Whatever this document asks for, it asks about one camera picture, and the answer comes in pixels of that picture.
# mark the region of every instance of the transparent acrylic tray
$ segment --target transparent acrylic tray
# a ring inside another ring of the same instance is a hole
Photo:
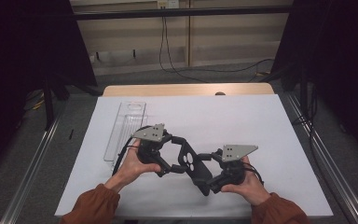
[[[112,165],[131,134],[147,123],[145,102],[122,102],[103,159]]]

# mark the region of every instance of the wrist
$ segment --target wrist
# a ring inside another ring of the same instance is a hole
[[[104,186],[107,189],[111,189],[115,193],[119,193],[121,189],[126,186],[126,184],[124,183],[123,178],[121,178],[119,175],[113,175],[106,181]]]

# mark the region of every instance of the gray carpet floor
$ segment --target gray carpet floor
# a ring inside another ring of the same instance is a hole
[[[250,64],[214,65],[203,68],[218,70],[238,70]],[[271,62],[265,62],[258,66],[258,72],[268,71]],[[240,72],[212,72],[212,71],[184,71],[182,76],[194,77],[206,82],[256,82],[262,77],[255,77],[255,68]],[[108,85],[126,84],[157,84],[157,83],[199,83],[199,81],[180,77],[175,73],[167,73],[161,70],[147,71],[129,74],[117,74],[112,76],[97,77],[99,87],[103,90]],[[289,104],[288,93],[298,95],[298,87],[292,92],[284,92],[280,80],[270,83],[281,97],[290,120],[297,118],[293,108]],[[97,98],[87,95],[76,88],[68,87],[72,93],[67,102],[55,104],[64,105],[63,114],[57,130],[48,146],[48,151],[38,169],[37,177],[28,192],[28,197],[17,217],[17,223],[58,223],[54,216],[58,202],[62,196],[65,183],[75,163],[77,152],[82,144],[83,137],[88,128],[90,118]],[[315,130],[319,133],[324,144],[332,155],[341,173],[358,197],[358,145],[349,134],[342,132],[337,117],[326,105],[323,99],[319,99],[318,113],[314,120]],[[28,111],[22,119],[22,124],[11,139],[7,149],[0,157],[0,220],[5,213],[18,185],[20,184],[27,168],[33,159],[35,150],[44,134],[46,124],[44,106],[37,110]],[[294,129],[308,156],[315,174],[319,177],[324,194],[334,212],[332,217],[315,218],[312,223],[356,223],[348,206],[342,200],[334,182],[326,172],[325,167],[317,157],[312,156],[309,138],[301,127],[295,125]],[[249,220],[148,220],[143,223],[248,223]]]

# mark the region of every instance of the person's left hand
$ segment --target person's left hand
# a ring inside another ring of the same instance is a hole
[[[104,186],[119,193],[120,190],[132,183],[139,175],[147,172],[159,172],[161,168],[155,163],[143,164],[138,159],[138,146],[140,140],[136,140],[127,152],[126,159],[118,169],[117,173],[110,177]]]

